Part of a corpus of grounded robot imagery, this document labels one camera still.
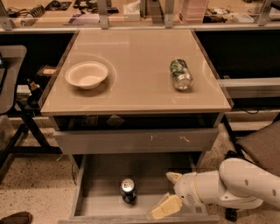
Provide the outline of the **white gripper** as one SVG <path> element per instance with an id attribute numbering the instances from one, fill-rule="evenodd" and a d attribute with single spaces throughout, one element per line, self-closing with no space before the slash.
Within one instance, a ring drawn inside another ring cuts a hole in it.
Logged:
<path id="1" fill-rule="evenodd" d="M 188 207 L 201 205 L 195 186 L 196 172 L 182 175 L 181 173 L 168 171 L 165 175 L 174 184 L 173 189 L 176 195 L 165 194 L 149 211 L 149 217 L 154 221 L 177 213 L 183 204 Z"/>

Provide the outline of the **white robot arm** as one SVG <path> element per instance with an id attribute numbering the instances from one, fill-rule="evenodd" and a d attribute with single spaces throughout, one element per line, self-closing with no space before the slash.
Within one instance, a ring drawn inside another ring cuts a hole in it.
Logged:
<path id="1" fill-rule="evenodd" d="M 231 209 L 254 209 L 263 202 L 280 207 L 280 178 L 237 157 L 228 158 L 217 171 L 186 174 L 167 172 L 173 183 L 173 194 L 164 197 L 148 212 L 160 220 L 181 210 L 217 204 Z"/>

